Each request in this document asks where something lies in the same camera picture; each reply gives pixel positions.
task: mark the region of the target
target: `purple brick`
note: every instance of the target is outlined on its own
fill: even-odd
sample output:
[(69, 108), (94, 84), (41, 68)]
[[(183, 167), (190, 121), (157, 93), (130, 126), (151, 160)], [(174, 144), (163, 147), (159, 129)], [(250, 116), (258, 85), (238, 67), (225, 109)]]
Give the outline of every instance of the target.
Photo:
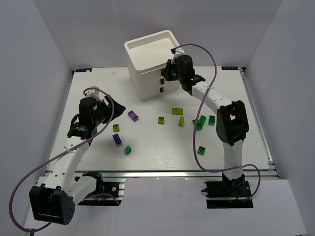
[(135, 112), (130, 111), (128, 112), (128, 116), (133, 120), (133, 121), (137, 121), (139, 119), (139, 116), (136, 115)]
[(117, 146), (121, 146), (123, 144), (122, 140), (120, 139), (119, 135), (118, 134), (114, 134), (113, 135), (113, 139), (116, 143)]

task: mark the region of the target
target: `white container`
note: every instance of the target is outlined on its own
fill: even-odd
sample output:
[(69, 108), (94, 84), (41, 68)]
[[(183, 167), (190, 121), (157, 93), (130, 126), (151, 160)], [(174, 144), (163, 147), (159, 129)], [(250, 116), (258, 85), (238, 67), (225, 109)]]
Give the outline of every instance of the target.
[(171, 31), (165, 30), (125, 43), (131, 84), (140, 100), (172, 91), (178, 81), (167, 82), (161, 76), (171, 49), (179, 46)]

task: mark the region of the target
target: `gray wall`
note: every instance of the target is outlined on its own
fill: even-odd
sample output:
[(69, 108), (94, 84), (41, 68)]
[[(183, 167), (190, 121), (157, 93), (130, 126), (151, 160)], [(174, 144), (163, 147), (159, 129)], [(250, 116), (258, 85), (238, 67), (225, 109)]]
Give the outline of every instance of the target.
[[(10, 194), (27, 172), (49, 158), (71, 82), (70, 69), (32, 0), (1, 1), (0, 71), (0, 235), (15, 236), (20, 233), (9, 218)], [(21, 224), (39, 174), (27, 179), (14, 199)]]
[[(34, 0), (61, 53), (75, 67), (126, 66), (124, 43), (171, 30), (208, 48), (218, 65), (246, 66), (282, 0)], [(196, 48), (195, 65), (210, 65)]]
[(247, 82), (281, 177), (315, 236), (315, 1), (285, 0), (247, 68)]

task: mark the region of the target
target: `green block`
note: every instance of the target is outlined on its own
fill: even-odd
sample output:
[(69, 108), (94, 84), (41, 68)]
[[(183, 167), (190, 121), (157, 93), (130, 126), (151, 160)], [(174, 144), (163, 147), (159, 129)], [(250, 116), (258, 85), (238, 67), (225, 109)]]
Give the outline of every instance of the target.
[(184, 125), (184, 117), (180, 117), (180, 118), (179, 118), (178, 125), (179, 125), (180, 127), (183, 127), (183, 125)]
[(164, 124), (164, 117), (158, 117), (158, 123)]
[(198, 120), (198, 124), (203, 126), (206, 122), (206, 117), (205, 116), (201, 116), (200, 119)]
[(119, 131), (119, 125), (113, 124), (113, 130), (114, 130), (114, 132), (118, 132)]
[(205, 147), (199, 146), (199, 148), (198, 148), (198, 154), (203, 155), (203, 154), (205, 153), (205, 150), (206, 150)]
[(184, 113), (184, 109), (183, 108), (176, 108), (176, 107), (173, 107), (172, 108), (172, 114), (173, 115), (183, 115)]
[(215, 125), (216, 123), (216, 117), (215, 116), (209, 116), (209, 125)]
[[(193, 120), (192, 120), (192, 123), (193, 123), (193, 125), (195, 125), (196, 120), (193, 119)], [(202, 130), (202, 126), (201, 126), (200, 124), (198, 124), (198, 123), (197, 123), (197, 128), (196, 128), (196, 130), (197, 130), (197, 131)]]
[(131, 147), (127, 146), (127, 147), (125, 148), (124, 152), (125, 152), (126, 154), (131, 153)]

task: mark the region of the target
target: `toy brick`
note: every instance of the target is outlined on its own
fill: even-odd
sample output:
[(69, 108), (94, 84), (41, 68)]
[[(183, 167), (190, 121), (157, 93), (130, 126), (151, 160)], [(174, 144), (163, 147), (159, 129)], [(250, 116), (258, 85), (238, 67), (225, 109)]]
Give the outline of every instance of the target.
[(199, 146), (197, 153), (200, 154), (200, 155), (203, 155), (205, 153), (205, 150), (206, 150), (205, 147)]
[(137, 116), (136, 113), (133, 112), (133, 111), (128, 112), (128, 116), (129, 116), (134, 122), (136, 122), (137, 120), (139, 120), (139, 116)]
[(206, 122), (206, 117), (205, 116), (201, 116), (200, 119), (198, 120), (198, 124), (203, 126)]
[(118, 134), (114, 134), (113, 135), (113, 139), (116, 143), (117, 146), (121, 146), (123, 144), (122, 140), (120, 139), (119, 135)]
[(125, 152), (126, 154), (131, 153), (131, 147), (127, 146), (127, 147), (125, 148), (124, 152)]
[[(195, 125), (196, 120), (193, 119), (193, 120), (192, 120), (192, 123), (193, 123), (193, 125)], [(196, 128), (196, 130), (197, 130), (197, 131), (202, 130), (202, 126), (201, 126), (200, 124), (198, 124), (198, 123), (197, 123), (197, 128)]]
[(183, 127), (183, 125), (184, 125), (184, 117), (180, 117), (180, 118), (179, 118), (178, 125), (179, 125), (180, 127)]
[(209, 125), (215, 125), (216, 123), (216, 117), (215, 116), (209, 116)]
[(158, 117), (158, 123), (164, 124), (164, 117)]
[(172, 108), (172, 114), (173, 115), (183, 115), (184, 113), (184, 109), (183, 108), (176, 108), (176, 107), (173, 107)]
[(114, 132), (118, 132), (119, 131), (119, 125), (113, 124), (113, 130), (114, 130)]

